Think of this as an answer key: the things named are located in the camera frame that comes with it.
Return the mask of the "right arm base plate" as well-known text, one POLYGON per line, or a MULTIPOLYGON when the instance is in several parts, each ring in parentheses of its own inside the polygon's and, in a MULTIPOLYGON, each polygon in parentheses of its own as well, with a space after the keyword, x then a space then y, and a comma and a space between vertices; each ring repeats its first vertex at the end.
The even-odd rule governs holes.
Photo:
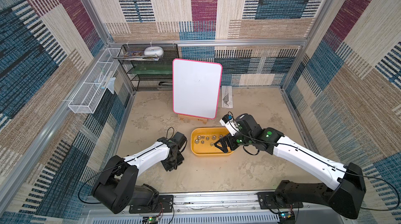
POLYGON ((277 196, 274 191, 257 192, 258 201, 261 209, 289 209, 292 205, 293 208, 303 208, 302 202, 287 203, 283 197, 277 196))

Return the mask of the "white printed packet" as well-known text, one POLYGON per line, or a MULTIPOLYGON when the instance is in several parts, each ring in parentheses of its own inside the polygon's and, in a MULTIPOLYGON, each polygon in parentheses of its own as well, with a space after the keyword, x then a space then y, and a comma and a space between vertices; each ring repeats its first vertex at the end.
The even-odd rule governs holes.
POLYGON ((221 86, 221 107, 226 109, 233 108, 233 93, 231 86, 221 86))

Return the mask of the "white round device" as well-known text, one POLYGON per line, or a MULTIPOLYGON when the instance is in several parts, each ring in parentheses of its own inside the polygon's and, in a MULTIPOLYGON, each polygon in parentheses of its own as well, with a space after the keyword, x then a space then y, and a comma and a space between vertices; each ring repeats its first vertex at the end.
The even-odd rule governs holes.
POLYGON ((163 57, 164 50, 160 46, 149 46, 144 50, 145 56, 163 57))

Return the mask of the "aluminium front rail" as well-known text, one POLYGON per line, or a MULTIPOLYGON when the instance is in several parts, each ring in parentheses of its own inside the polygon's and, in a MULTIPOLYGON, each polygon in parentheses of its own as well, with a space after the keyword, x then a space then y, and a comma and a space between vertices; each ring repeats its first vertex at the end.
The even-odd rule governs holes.
MULTIPOLYGON (((160 224, 284 224, 278 210, 262 209, 257 191, 174 193, 171 213, 160 224)), ((289 224, 351 224, 328 207, 304 203, 293 207, 289 224)))

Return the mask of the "magazine on shelf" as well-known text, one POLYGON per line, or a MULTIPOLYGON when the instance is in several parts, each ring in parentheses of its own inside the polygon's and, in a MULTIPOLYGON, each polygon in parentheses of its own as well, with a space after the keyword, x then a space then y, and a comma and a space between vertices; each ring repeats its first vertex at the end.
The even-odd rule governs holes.
POLYGON ((159 61, 164 54, 150 54, 145 55, 145 52, 141 51, 128 51, 125 53, 120 53, 118 56, 114 57, 115 60, 123 60, 123 61, 159 61))

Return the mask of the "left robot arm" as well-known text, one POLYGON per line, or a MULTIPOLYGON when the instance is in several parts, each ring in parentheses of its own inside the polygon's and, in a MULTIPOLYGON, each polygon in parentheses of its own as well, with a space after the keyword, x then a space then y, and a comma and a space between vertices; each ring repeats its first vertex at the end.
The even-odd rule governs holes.
POLYGON ((180 132, 159 138, 153 145, 127 157, 113 156, 94 183, 91 195, 118 214, 129 206, 131 213, 156 213, 166 207, 159 192, 148 184, 136 185, 137 178, 157 163, 167 172, 184 161, 182 151, 188 143, 180 132))

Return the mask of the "yellow plastic storage box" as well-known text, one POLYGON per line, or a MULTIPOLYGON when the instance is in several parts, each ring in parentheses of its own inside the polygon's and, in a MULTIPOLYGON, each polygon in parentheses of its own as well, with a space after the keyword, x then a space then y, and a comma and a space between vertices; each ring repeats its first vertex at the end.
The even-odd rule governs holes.
POLYGON ((206 157, 206 156, 229 156, 232 154, 224 154, 215 146, 210 146, 210 143, 215 143, 218 141, 219 135, 223 137, 229 134, 229 131, 225 127, 202 127, 195 129, 191 134, 191 151, 194 155, 198 157, 206 157), (205 139, 199 139, 199 143, 196 144, 195 140, 197 136, 205 136, 205 139))

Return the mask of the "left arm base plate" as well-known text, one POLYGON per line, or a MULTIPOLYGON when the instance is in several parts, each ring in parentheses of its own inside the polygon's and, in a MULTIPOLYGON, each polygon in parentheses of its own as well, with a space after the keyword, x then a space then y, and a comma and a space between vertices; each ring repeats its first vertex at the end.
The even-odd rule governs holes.
POLYGON ((173 195, 159 195, 151 200, 133 199, 129 203, 130 214, 171 213, 173 195))

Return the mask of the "pink framed whiteboard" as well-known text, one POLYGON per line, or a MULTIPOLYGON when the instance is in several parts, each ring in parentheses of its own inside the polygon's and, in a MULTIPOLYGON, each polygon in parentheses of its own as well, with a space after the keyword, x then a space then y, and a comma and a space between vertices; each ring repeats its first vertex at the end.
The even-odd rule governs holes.
POLYGON ((221 78, 221 64, 185 59, 173 60, 173 112, 214 119, 219 104, 221 78))

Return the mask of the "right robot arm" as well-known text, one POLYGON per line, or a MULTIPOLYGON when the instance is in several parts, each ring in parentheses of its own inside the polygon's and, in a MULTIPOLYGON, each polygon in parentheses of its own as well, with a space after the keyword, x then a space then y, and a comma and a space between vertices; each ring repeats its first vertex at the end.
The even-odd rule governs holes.
POLYGON ((275 207, 312 203, 330 207, 345 218, 358 218, 366 193, 362 169, 358 165, 344 165, 324 158, 272 127, 262 128, 247 113, 237 118, 226 114, 219 122, 229 132, 214 144, 223 153, 240 146, 254 146, 258 151, 285 159, 319 179, 319 183, 282 180, 273 194, 275 207))

